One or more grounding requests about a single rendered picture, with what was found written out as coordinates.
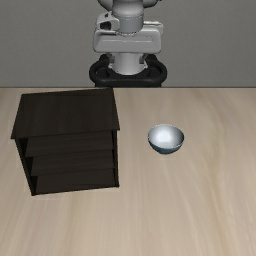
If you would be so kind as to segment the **dark brown wooden shelf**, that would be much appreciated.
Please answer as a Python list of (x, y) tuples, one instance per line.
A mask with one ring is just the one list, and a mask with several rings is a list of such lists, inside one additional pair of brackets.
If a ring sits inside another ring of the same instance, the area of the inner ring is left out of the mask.
[(33, 196), (117, 187), (112, 89), (23, 94), (11, 138)]

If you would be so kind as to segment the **grey-blue porcelain bowl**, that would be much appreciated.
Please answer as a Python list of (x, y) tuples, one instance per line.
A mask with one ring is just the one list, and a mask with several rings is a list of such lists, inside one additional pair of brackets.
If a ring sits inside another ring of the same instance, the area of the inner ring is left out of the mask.
[(160, 154), (172, 154), (183, 145), (183, 132), (170, 124), (159, 124), (152, 127), (147, 135), (150, 146)]

